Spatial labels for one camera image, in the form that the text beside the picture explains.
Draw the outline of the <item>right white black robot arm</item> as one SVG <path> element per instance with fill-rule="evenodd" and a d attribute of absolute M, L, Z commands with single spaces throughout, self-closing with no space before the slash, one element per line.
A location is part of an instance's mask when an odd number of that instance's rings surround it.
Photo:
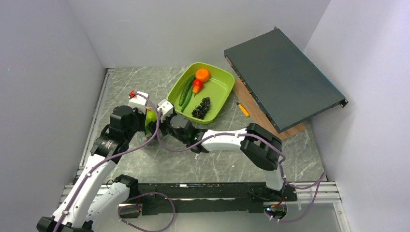
<path fill-rule="evenodd" d="M 273 201 L 285 194 L 279 163 L 282 141 L 256 123 L 232 131 L 199 129 L 184 116 L 162 115 L 159 126 L 163 135 L 171 135 L 196 154 L 227 150 L 242 152 L 256 167 L 264 171 L 266 194 Z"/>

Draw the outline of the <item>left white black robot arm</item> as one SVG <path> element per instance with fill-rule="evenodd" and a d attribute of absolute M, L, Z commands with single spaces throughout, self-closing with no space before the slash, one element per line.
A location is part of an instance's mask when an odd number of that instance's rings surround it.
<path fill-rule="evenodd" d="M 40 232 L 90 232 L 101 216 L 90 209 L 103 181 L 121 159 L 119 153 L 129 149 L 133 136 L 145 129 L 147 108 L 117 106 L 109 124 L 94 141 L 85 168 L 67 198 L 50 217 L 41 217 L 36 225 Z"/>

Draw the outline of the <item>clear zip top bag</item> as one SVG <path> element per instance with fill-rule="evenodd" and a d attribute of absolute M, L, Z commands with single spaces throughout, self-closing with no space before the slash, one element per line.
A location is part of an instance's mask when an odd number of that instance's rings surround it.
<path fill-rule="evenodd" d="M 135 132 L 147 132 L 150 133 L 148 139 L 140 144 L 139 146 L 133 148 L 132 150 L 138 150 L 142 147 L 148 145 L 151 141 L 155 140 L 161 127 L 161 109 L 157 111 L 156 109 L 147 112 L 146 109 L 143 111 L 139 110 L 138 108 L 133 109 L 134 119 L 136 122 Z"/>

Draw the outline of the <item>green toy apple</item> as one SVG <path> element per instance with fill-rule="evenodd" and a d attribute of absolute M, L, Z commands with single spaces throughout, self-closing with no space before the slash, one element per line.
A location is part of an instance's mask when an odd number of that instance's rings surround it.
<path fill-rule="evenodd" d="M 156 113 L 151 110 L 147 110 L 146 119 L 145 119 L 145 127 L 148 127 L 148 125 L 151 122 L 156 122 Z"/>

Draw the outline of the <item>white green toy leek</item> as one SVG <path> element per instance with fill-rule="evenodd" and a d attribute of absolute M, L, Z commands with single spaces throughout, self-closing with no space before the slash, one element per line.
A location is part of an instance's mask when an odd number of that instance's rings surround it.
<path fill-rule="evenodd" d="M 150 128 L 145 127 L 145 132 L 144 132 L 145 137 L 151 137 L 152 136 L 152 132 L 150 130 Z"/>

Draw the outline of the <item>orange toy fruit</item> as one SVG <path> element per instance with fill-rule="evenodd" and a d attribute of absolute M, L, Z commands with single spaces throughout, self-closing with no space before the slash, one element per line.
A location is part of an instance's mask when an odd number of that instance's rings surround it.
<path fill-rule="evenodd" d="M 196 71 L 195 78 L 196 78 L 196 80 L 199 80 L 199 81 L 205 83 L 210 78 L 210 72 L 205 68 L 201 68 L 201 69 Z"/>

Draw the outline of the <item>green plastic tray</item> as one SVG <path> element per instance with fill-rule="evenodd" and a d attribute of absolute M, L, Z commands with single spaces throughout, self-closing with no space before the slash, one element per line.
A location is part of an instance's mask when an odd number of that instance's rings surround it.
<path fill-rule="evenodd" d="M 198 94 L 193 94 L 191 100 L 185 110 L 182 112 L 182 106 L 179 105 L 179 98 L 189 78 L 195 76 L 199 69 L 206 69 L 210 72 L 210 78 L 204 83 L 204 87 Z M 198 124 L 209 124 L 219 114 L 220 110 L 224 106 L 228 99 L 233 86 L 235 78 L 234 76 L 219 67 L 196 62 L 191 64 L 183 74 L 178 78 L 174 86 L 167 94 L 166 99 L 174 105 L 174 109 L 178 114 L 185 116 L 188 120 Z M 206 113 L 203 119 L 194 118 L 192 111 L 198 106 L 201 100 L 205 97 L 210 98 L 210 109 Z"/>

